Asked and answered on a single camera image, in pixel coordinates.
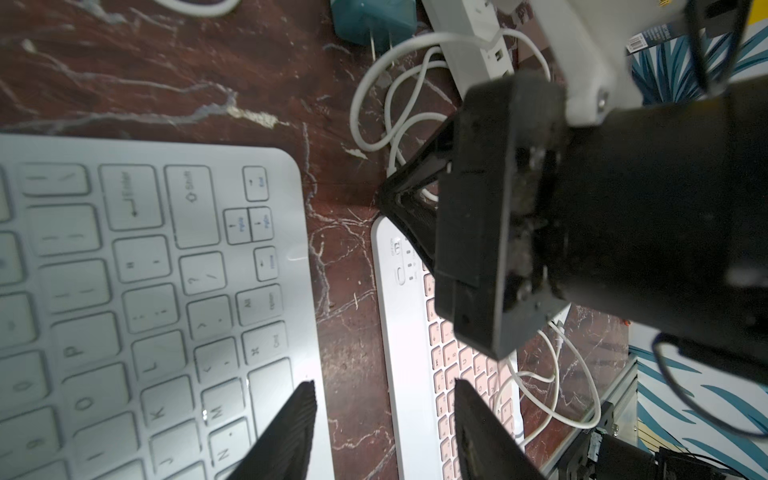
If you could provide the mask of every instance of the pink key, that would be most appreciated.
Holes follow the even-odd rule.
[[[440,343],[440,325],[435,322],[429,326],[429,345]]]
[[[507,365],[506,362],[502,365],[502,372],[499,373],[498,381],[501,383],[504,383],[507,381],[507,379],[511,377],[511,374],[509,373],[509,365]]]
[[[477,389],[480,396],[482,396],[483,393],[488,393],[488,376],[486,374],[481,373],[478,375],[478,378],[475,379],[475,389]]]
[[[440,393],[445,390],[445,373],[439,370],[435,374],[435,393]]]
[[[480,375],[480,372],[485,371],[485,360],[487,358],[487,356],[482,354],[475,357],[475,375]]]
[[[472,369],[469,369],[462,374],[462,380],[466,380],[472,385],[472,388],[475,388],[475,376],[472,374]]]
[[[504,430],[506,430],[509,435],[512,435],[515,432],[515,417],[509,417],[509,420],[504,424]]]
[[[434,322],[437,320],[437,312],[435,311],[435,299],[431,298],[427,300],[427,321]]]
[[[512,402],[506,402],[502,406],[502,423],[509,420],[509,417],[512,416]]]
[[[458,364],[462,366],[462,370],[470,367],[472,364],[472,349],[465,348],[459,352]]]
[[[424,276],[424,294],[426,296],[435,295],[435,277],[431,274]]]
[[[440,434],[440,438],[444,439],[448,436],[450,427],[448,427],[448,417],[442,417],[437,421],[437,432]]]
[[[458,372],[458,365],[455,363],[451,366],[451,368],[445,371],[445,381],[448,384],[448,390],[453,390],[453,387],[456,386],[456,378],[458,377]]]
[[[440,444],[440,459],[442,461],[451,458],[451,439],[445,439]]]
[[[432,369],[437,370],[442,368],[442,349],[438,346],[432,351]]]
[[[456,342],[450,342],[442,348],[443,365],[451,365],[458,358],[458,347]]]
[[[437,404],[437,416],[442,417],[446,413],[448,413],[448,400],[445,397],[445,393],[441,393],[440,396],[435,401]]]
[[[447,343],[453,340],[453,322],[444,320],[443,323],[440,324],[440,330],[442,331],[443,343]]]
[[[496,392],[498,392],[498,375],[495,373],[488,377],[488,394],[490,396],[495,395]]]
[[[497,371],[498,371],[498,363],[496,362],[496,360],[488,359],[488,369],[486,370],[486,372],[488,372],[488,375],[489,376],[493,375]]]
[[[442,466],[442,480],[455,480],[453,477],[453,464],[450,460]]]

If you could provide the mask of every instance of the keyboard key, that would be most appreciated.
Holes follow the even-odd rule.
[[[290,360],[282,359],[248,374],[250,401],[259,436],[293,394]]]
[[[435,312],[435,299],[431,298],[427,300],[427,321],[434,322],[438,318],[437,312]]]
[[[149,165],[101,165],[101,189],[112,230],[160,227],[157,177]]]
[[[493,375],[498,371],[498,363],[496,362],[496,360],[488,359],[488,370],[486,371],[488,372],[489,376]]]
[[[253,251],[256,275],[262,282],[277,278],[277,251],[275,247],[257,248]]]
[[[112,312],[56,323],[51,331],[56,344],[56,363],[64,369],[76,369],[120,352]]]
[[[170,275],[168,246],[162,235],[117,240],[114,262],[122,283]]]
[[[437,405],[437,416],[442,417],[446,413],[448,413],[448,400],[445,397],[444,393],[441,393],[440,396],[435,400],[435,404]]]
[[[0,223],[11,219],[11,207],[8,205],[8,195],[5,192],[5,175],[0,168]]]
[[[145,480],[144,467],[140,461],[135,461],[116,468],[111,472],[102,475],[96,480]]]
[[[240,325],[248,326],[283,313],[280,285],[269,285],[237,294],[237,314]]]
[[[200,437],[194,420],[177,425],[149,439],[152,465],[160,476],[169,475],[198,460]]]
[[[435,373],[435,393],[440,393],[443,390],[445,390],[445,373],[438,370]]]
[[[40,352],[0,359],[0,410],[35,402],[48,394]]]
[[[32,249],[38,255],[87,252],[101,247],[91,205],[32,207],[26,211]]]
[[[208,167],[165,167],[165,180],[176,245],[192,248],[219,243]]]
[[[203,391],[203,412],[206,425],[226,422],[245,409],[240,379],[230,380]]]
[[[216,382],[237,374],[235,339],[228,338],[199,346],[194,350],[200,383]]]
[[[139,449],[134,416],[129,412],[76,432],[72,442],[78,463],[86,475],[127,460]]]
[[[249,208],[250,237],[254,242],[272,240],[275,232],[272,225],[272,211],[269,207]]]
[[[458,346],[456,342],[450,342],[448,345],[442,347],[443,365],[451,365],[456,363],[458,358]]]
[[[164,333],[133,345],[136,375],[140,381],[160,378],[187,365],[181,332]]]
[[[13,233],[0,232],[0,285],[18,283],[24,279],[22,255]]]
[[[435,322],[429,326],[429,345],[440,343],[440,324]]]
[[[472,369],[462,373],[462,380],[466,380],[470,385],[472,385],[472,388],[475,388],[475,374],[472,373]]]
[[[55,462],[49,463],[45,467],[38,468],[26,475],[16,477],[15,480],[69,480],[69,476],[67,475],[67,466],[64,462]]]
[[[216,474],[216,479],[215,480],[227,480],[227,478],[229,478],[229,476],[232,475],[235,472],[235,470],[237,470],[237,465],[238,464],[236,463],[236,464],[232,465],[231,467],[225,468],[221,472],[218,472]]]
[[[432,351],[432,369],[437,370],[442,367],[442,349],[439,346],[436,346]]]
[[[445,439],[440,444],[440,459],[444,462],[449,458],[451,458],[451,439]]]
[[[85,195],[91,191],[85,167],[76,164],[23,164],[21,189],[27,197]]]
[[[51,407],[0,422],[0,475],[10,478],[50,462],[59,450],[58,439]]]
[[[61,384],[65,415],[76,423],[96,422],[120,412],[128,404],[128,385],[122,363],[71,376]]]
[[[248,365],[257,365],[288,351],[286,324],[272,323],[243,334],[243,351]]]
[[[485,355],[478,355],[475,357],[475,375],[480,375],[480,372],[485,371],[485,364],[488,357]]]
[[[493,395],[496,394],[496,392],[498,392],[498,387],[499,386],[500,385],[498,384],[498,375],[497,374],[494,373],[493,375],[488,377],[488,394],[490,396],[493,396]]]
[[[509,400],[502,406],[502,423],[506,422],[511,416],[512,416],[512,401]]]
[[[458,378],[458,364],[454,363],[451,368],[445,371],[445,384],[448,390],[452,390],[456,386],[456,379]]]
[[[448,436],[449,431],[450,426],[448,425],[448,416],[446,415],[437,421],[437,433],[440,435],[441,439],[444,439]]]
[[[188,376],[155,385],[141,393],[144,423],[150,429],[175,425],[194,413],[192,387]]]
[[[168,477],[167,480],[205,480],[205,467],[202,463],[196,463],[182,472]]]
[[[44,266],[39,278],[52,313],[102,305],[111,299],[103,260]]]
[[[224,260],[221,252],[202,253],[179,259],[181,282],[184,293],[197,295],[227,286],[224,275]]]
[[[245,208],[233,208],[224,211],[224,226],[227,228],[227,242],[230,245],[249,243],[250,220],[248,210]]]
[[[453,464],[450,460],[442,466],[442,480],[454,480]]]
[[[442,333],[443,343],[448,343],[451,340],[453,340],[455,338],[453,336],[453,322],[449,322],[448,320],[443,320],[443,322],[440,323],[440,332]]]
[[[187,317],[195,340],[223,335],[232,330],[230,299],[226,295],[188,303]]]
[[[424,276],[424,295],[435,295],[435,277],[433,277],[432,274]]]
[[[262,202],[270,199],[270,187],[266,182],[264,167],[244,167],[245,198],[249,202]]]
[[[246,419],[232,422],[208,436],[210,457],[215,468],[228,467],[239,462],[250,450],[250,435]]]
[[[123,306],[131,333],[170,325],[179,320],[176,293],[170,283],[129,290],[123,293]]]
[[[458,364],[462,367],[462,370],[472,365],[472,349],[465,347],[458,353]]]
[[[0,349],[30,343],[37,336],[26,293],[0,296]]]

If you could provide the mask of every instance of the screw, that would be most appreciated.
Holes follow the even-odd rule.
[[[605,111],[608,105],[608,92],[601,89],[598,92],[598,113],[601,114]]]

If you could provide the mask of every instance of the shift key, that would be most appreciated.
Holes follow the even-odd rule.
[[[219,243],[214,188],[208,167],[165,167],[170,216],[179,248]]]

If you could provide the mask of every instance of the barcode label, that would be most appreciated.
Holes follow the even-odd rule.
[[[627,50],[629,50],[630,53],[635,53],[636,51],[642,50],[644,48],[648,48],[648,42],[645,41],[645,37],[641,33],[638,33],[634,37],[630,38],[629,42],[627,43]]]

